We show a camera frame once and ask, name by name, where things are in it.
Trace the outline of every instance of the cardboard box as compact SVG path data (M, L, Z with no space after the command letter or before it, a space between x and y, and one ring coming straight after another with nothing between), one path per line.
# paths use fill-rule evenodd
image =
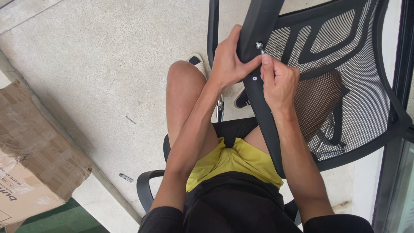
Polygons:
M18 81L0 89L0 225L66 203L91 171Z

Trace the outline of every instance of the leg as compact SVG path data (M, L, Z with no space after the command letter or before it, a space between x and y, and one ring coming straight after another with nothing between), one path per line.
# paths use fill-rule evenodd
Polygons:
M171 65L168 71L166 91L167 127L171 147L173 147L193 110L205 84L204 75L192 64L186 61L177 61ZM219 144L212 123L208 124L204 145L198 159L206 156Z
M341 88L342 78L337 70L299 82L295 97L295 110L303 138L307 143L338 104L341 98ZM259 126L254 128L244 140L269 154Z

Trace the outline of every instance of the concrete floor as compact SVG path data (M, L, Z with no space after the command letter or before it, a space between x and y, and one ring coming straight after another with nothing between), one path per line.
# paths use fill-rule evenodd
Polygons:
M208 1L38 2L43 9L35 1L15 0L0 10L0 50L143 215L135 183L118 174L136 179L142 172L165 168L162 142L167 134L168 67L194 52L208 66ZM282 13L322 2L327 0L286 0ZM234 24L243 23L249 3L221 1L219 41ZM242 86L225 90L225 120L254 116L251 108L233 107ZM354 168L351 163L323 172L337 213L351 213ZM160 181L153 179L153 194ZM281 192L286 201L291 199L287 185Z

